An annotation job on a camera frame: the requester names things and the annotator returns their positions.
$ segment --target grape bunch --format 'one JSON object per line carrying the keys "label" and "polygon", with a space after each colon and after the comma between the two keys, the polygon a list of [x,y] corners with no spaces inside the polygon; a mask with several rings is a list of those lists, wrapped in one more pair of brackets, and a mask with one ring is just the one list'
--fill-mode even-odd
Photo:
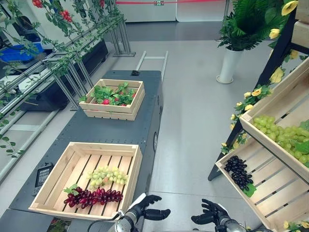
{"label": "grape bunch", "polygon": [[239,159],[238,156],[232,156],[225,166],[225,170],[229,173],[232,171],[231,174],[233,181],[239,186],[241,190],[249,190],[247,184],[253,184],[253,181],[250,179],[252,177],[251,174],[247,174],[245,168],[247,167],[244,164],[242,159]]}
{"label": "grape bunch", "polygon": [[119,171],[117,167],[113,167],[112,170],[109,170],[109,167],[105,166],[98,167],[93,172],[89,172],[87,179],[91,179],[90,187],[97,189],[98,187],[110,182],[125,185],[127,181],[127,175]]}
{"label": "grape bunch", "polygon": [[100,203],[104,205],[107,202],[120,202],[123,199],[123,195],[120,191],[116,190],[107,190],[98,188],[96,191],[83,190],[81,187],[74,188],[73,190],[77,191],[78,194],[69,193],[68,198],[64,200],[64,204],[69,204],[69,207],[81,205],[82,209],[85,209],[87,206],[95,205]]}
{"label": "grape bunch", "polygon": [[253,119],[253,125],[284,150],[297,158],[301,163],[309,162],[309,154],[297,150],[296,144],[309,141],[309,131],[304,128],[291,126],[280,127],[274,124],[275,117],[260,116]]}

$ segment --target red berries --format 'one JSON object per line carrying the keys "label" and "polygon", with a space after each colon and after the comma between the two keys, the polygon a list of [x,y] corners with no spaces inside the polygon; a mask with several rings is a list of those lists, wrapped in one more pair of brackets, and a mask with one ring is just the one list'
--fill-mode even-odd
{"label": "red berries", "polygon": [[104,0],[100,0],[100,6],[103,8],[104,7]]}
{"label": "red berries", "polygon": [[32,0],[32,4],[38,8],[43,8],[41,0]]}
{"label": "red berries", "polygon": [[62,11],[60,14],[62,15],[63,19],[67,20],[69,23],[72,22],[72,17],[70,16],[68,10]]}
{"label": "red berries", "polygon": [[103,105],[108,105],[108,104],[110,104],[110,100],[109,99],[105,99],[102,104]]}
{"label": "red berries", "polygon": [[64,200],[64,204],[68,204],[69,207],[81,205],[82,209],[85,209],[87,206],[95,205],[99,203],[101,205],[106,204],[107,202],[120,202],[123,199],[123,195],[120,191],[116,190],[107,190],[105,191],[102,188],[98,188],[96,191],[82,190],[80,187],[73,189],[79,192],[76,196],[69,193],[68,198]]}

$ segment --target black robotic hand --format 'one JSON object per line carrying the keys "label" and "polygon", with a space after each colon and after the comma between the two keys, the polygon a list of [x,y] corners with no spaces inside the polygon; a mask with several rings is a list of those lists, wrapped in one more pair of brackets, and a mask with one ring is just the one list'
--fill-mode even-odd
{"label": "black robotic hand", "polygon": [[223,209],[220,205],[208,201],[206,199],[202,199],[203,214],[199,216],[192,216],[191,220],[198,225],[205,225],[208,223],[215,223],[215,225],[220,224],[220,218],[228,217],[228,213],[225,209]]}
{"label": "black robotic hand", "polygon": [[145,219],[148,220],[154,220],[154,221],[160,221],[166,219],[169,214],[170,210],[158,210],[158,209],[145,209],[149,206],[149,204],[154,204],[157,201],[160,201],[162,198],[156,195],[149,195],[146,196],[140,203],[134,205],[130,211],[133,212],[137,220],[144,216]]}

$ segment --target wooden tray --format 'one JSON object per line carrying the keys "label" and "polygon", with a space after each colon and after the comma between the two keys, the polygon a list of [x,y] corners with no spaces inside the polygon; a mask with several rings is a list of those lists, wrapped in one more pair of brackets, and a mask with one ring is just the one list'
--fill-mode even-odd
{"label": "wooden tray", "polygon": [[[132,203],[141,159],[142,154],[138,145],[70,142],[29,209],[59,217],[110,219],[118,210],[126,211]],[[103,187],[105,190],[111,188],[121,191],[124,196],[121,202],[96,204],[85,209],[70,208],[63,203],[67,198],[67,193],[63,192],[63,189],[74,183],[82,189],[88,188],[90,181],[86,178],[87,173],[105,165],[110,168],[118,167],[120,171],[128,174],[127,184],[124,186],[112,182]]]}
{"label": "wooden tray", "polygon": [[[252,174],[257,188],[250,198],[224,170],[227,160],[235,155],[245,160],[246,170]],[[228,153],[216,165],[268,229],[283,232],[285,220],[308,219],[309,186],[255,139],[249,138],[245,145]]]}
{"label": "wooden tray", "polygon": [[135,120],[136,114],[145,96],[144,84],[142,81],[125,81],[125,80],[110,80],[101,79],[95,86],[107,86],[111,89],[117,89],[118,85],[128,83],[128,89],[136,90],[136,95],[130,105],[103,105],[95,104],[91,93],[94,92],[94,87],[87,93],[87,101],[81,101],[79,105],[84,110],[88,117],[101,117],[123,120]]}
{"label": "wooden tray", "polygon": [[253,119],[260,115],[274,116],[275,123],[282,127],[299,126],[300,122],[309,119],[309,58],[280,82],[272,95],[260,100],[240,117],[245,131],[309,182],[309,168],[253,125]]}

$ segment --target red grapes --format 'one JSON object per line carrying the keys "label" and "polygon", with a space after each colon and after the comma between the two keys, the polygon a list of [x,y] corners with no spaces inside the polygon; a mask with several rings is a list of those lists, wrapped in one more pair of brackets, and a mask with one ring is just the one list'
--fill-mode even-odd
{"label": "red grapes", "polygon": [[244,164],[242,159],[239,159],[238,156],[232,156],[225,166],[225,170],[231,174],[233,181],[239,186],[241,190],[249,190],[247,184],[253,184],[253,181],[250,179],[252,177],[251,174],[247,174],[245,168],[247,167]]}
{"label": "red grapes", "polygon": [[78,192],[76,196],[72,193],[68,194],[68,198],[64,200],[64,204],[69,204],[69,207],[81,205],[82,209],[85,209],[89,205],[95,205],[100,203],[104,205],[107,202],[120,202],[123,199],[123,195],[120,191],[107,190],[98,188],[96,191],[83,190],[81,187],[73,189]]}

